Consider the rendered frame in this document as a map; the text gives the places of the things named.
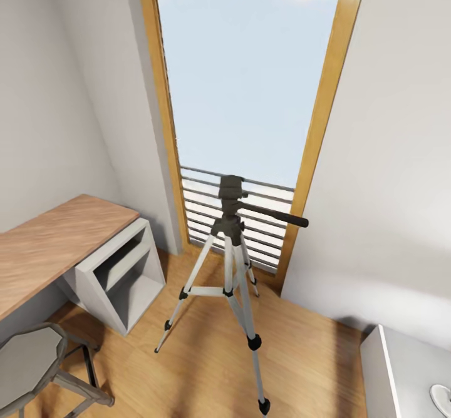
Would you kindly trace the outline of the camera tripod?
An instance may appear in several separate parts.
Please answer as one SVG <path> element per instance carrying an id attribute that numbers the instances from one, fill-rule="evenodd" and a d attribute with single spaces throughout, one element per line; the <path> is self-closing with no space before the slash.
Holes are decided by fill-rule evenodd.
<path id="1" fill-rule="evenodd" d="M 252 352 L 252 359 L 254 362 L 254 369 L 256 373 L 257 388 L 259 392 L 259 409 L 262 412 L 262 418 L 267 418 L 267 413 L 270 411 L 271 403 L 269 399 L 264 396 L 264 389 L 261 380 L 261 371 L 259 366 L 259 359 L 257 356 L 257 350 L 261 347 L 261 338 L 259 334 L 255 334 L 254 322 L 252 319 L 252 310 L 249 298 L 249 290 L 247 287 L 246 275 L 251 277 L 251 283 L 254 287 L 256 296 L 260 295 L 256 288 L 256 278 L 252 271 L 252 262 L 249 258 L 243 232 L 245 231 L 245 221 L 241 221 L 241 217 L 235 215 L 235 213 L 241 208 L 250 210 L 257 213 L 269 215 L 277 220 L 281 220 L 287 223 L 292 223 L 303 228 L 307 228 L 309 220 L 307 218 L 297 217 L 282 212 L 272 212 L 256 206 L 248 205 L 238 199 L 249 198 L 249 192 L 242 191 L 242 182 L 244 177 L 229 175 L 221 176 L 219 199 L 222 204 L 222 218 L 217 218 L 210 230 L 209 237 L 201 250 L 201 253 L 196 261 L 194 268 L 191 271 L 190 277 L 187 283 L 179 295 L 179 302 L 170 318 L 165 322 L 165 333 L 155 349 L 155 353 L 158 353 L 163 340 L 165 339 L 167 332 L 171 329 L 172 323 L 175 319 L 177 312 L 182 302 L 188 295 L 204 295 L 204 296 L 216 296 L 225 297 L 232 307 L 241 327 L 244 329 L 246 337 L 248 339 L 248 346 Z M 194 286 L 194 281 L 197 272 L 199 271 L 202 262 L 205 260 L 207 253 L 215 240 L 215 237 L 219 232 L 223 232 L 225 236 L 225 287 L 203 287 Z M 232 271 L 233 258 L 236 262 L 237 271 Z M 237 286 L 240 286 L 242 307 L 238 302 L 234 292 Z"/>

